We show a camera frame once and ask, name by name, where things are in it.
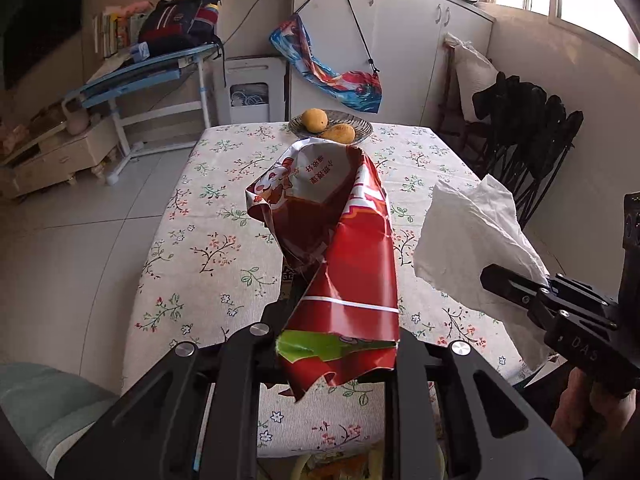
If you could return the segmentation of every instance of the kettle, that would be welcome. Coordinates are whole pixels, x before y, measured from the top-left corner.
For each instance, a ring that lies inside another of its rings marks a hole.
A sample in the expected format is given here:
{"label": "kettle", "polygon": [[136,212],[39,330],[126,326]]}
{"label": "kettle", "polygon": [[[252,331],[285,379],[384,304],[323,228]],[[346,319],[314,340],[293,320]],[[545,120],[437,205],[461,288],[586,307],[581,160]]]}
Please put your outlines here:
{"label": "kettle", "polygon": [[63,100],[62,113],[66,117],[66,130],[71,135],[81,134],[89,126],[89,112],[82,108],[77,98]]}

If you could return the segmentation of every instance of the beige wall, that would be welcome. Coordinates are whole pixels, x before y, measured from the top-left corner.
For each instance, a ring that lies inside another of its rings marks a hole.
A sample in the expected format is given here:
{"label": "beige wall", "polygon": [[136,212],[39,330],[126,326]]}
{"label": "beige wall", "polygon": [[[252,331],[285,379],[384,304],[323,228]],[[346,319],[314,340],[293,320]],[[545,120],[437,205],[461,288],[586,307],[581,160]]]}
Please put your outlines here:
{"label": "beige wall", "polygon": [[[100,60],[94,54],[91,25],[93,15],[101,13],[105,6],[127,5],[135,1],[140,0],[84,0],[82,32],[60,46],[20,81],[13,91],[17,112],[28,118],[41,107],[59,99],[73,88],[81,86],[100,65]],[[222,0],[218,27],[218,33],[222,40],[226,40],[238,26],[254,1]],[[289,12],[290,0],[262,0],[226,46],[227,56],[249,56],[275,52],[268,42],[268,35],[281,20],[288,16]],[[196,100],[198,98],[196,79],[196,77],[191,77],[190,81],[181,86],[178,92],[159,102],[158,107],[183,102],[187,99]],[[170,88],[171,86],[167,85],[122,99],[120,106],[123,114],[146,111]],[[202,122],[199,112],[185,114],[185,119],[194,121],[196,129],[200,127],[198,124]],[[150,124],[137,125],[137,129],[140,130],[141,126],[149,128],[164,124],[168,123],[157,120]]]}
{"label": "beige wall", "polygon": [[584,123],[530,227],[567,275],[616,294],[620,284],[625,193],[640,190],[640,74],[546,16],[492,4],[497,19],[488,57],[557,94]]}

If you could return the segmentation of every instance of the patterned plate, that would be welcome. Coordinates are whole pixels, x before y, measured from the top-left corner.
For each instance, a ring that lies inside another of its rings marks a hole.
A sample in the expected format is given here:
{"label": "patterned plate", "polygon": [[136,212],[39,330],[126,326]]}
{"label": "patterned plate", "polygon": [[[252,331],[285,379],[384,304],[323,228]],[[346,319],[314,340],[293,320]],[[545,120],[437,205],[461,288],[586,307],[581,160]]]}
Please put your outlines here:
{"label": "patterned plate", "polygon": [[[347,114],[345,112],[338,112],[337,110],[325,110],[326,118],[328,119],[327,129],[336,124],[350,124],[356,131],[356,137],[352,144],[357,144],[373,133],[373,126],[369,121],[365,121],[359,117]],[[309,137],[319,137],[321,134],[312,134],[305,128],[300,120],[300,115],[294,117],[289,121],[289,130],[296,134],[300,139],[308,139]]]}

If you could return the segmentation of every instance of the tablecloth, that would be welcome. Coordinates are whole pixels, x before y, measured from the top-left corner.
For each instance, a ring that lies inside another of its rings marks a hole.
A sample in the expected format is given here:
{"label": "tablecloth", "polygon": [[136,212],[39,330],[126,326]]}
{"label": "tablecloth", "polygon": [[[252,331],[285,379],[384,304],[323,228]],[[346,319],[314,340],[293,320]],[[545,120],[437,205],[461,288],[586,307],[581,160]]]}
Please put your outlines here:
{"label": "tablecloth", "polygon": [[[463,189],[478,179],[428,128],[373,124],[361,147],[388,192],[400,323],[417,338],[473,345],[507,380],[528,373],[502,324],[416,278],[412,256],[438,179]],[[166,207],[144,265],[127,334],[123,391],[177,342],[208,346],[260,319],[278,299],[282,254],[249,218],[244,189],[295,137],[286,123],[204,131]],[[318,381],[297,404],[261,386],[258,456],[364,446],[384,433],[384,388]]]}

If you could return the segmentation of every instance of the crumpled snack bag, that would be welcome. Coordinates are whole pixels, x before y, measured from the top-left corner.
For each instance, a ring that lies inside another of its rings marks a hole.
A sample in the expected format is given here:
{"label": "crumpled snack bag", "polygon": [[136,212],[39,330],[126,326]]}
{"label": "crumpled snack bag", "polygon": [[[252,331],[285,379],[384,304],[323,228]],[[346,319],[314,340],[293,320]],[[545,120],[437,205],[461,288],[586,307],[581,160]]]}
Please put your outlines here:
{"label": "crumpled snack bag", "polygon": [[299,140],[246,189],[247,212],[311,282],[276,342],[296,399],[320,377],[339,386],[392,369],[399,340],[389,206],[370,158]]}

